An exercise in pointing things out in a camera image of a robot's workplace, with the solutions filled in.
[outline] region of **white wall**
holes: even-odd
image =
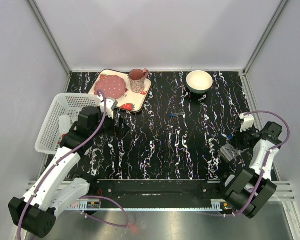
[[[290,125],[290,141],[276,162],[300,210],[300,0],[290,1],[248,77],[258,108],[276,112]]]
[[[72,70],[242,69],[280,0],[36,0]]]
[[[25,0],[0,0],[0,240],[9,239],[8,203],[39,173],[35,141],[67,76]]]

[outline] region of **marble tabletop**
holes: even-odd
[[[73,73],[67,92],[88,93],[99,74]],[[187,89],[187,74],[151,72],[152,89],[142,111],[115,110],[131,131],[122,139],[97,136],[67,178],[86,172],[100,179],[204,180],[228,171],[219,149],[240,126],[239,114],[249,111],[239,73],[209,72],[213,86],[202,95]],[[185,116],[170,117],[181,112]],[[236,171],[251,159],[246,152],[230,167]]]

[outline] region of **red mug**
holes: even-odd
[[[149,75],[148,69],[133,69],[129,72],[130,87],[132,92],[141,93],[145,89],[145,80]]]

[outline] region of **white bottle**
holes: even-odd
[[[59,131],[60,135],[64,137],[65,134],[69,132],[71,128],[71,120],[68,115],[61,115],[59,117]]]

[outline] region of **reflective floor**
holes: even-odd
[[[131,227],[116,228],[65,211],[45,240],[292,240],[284,209],[270,202],[253,219],[216,217],[199,212],[129,212]],[[95,217],[124,224],[121,212]]]

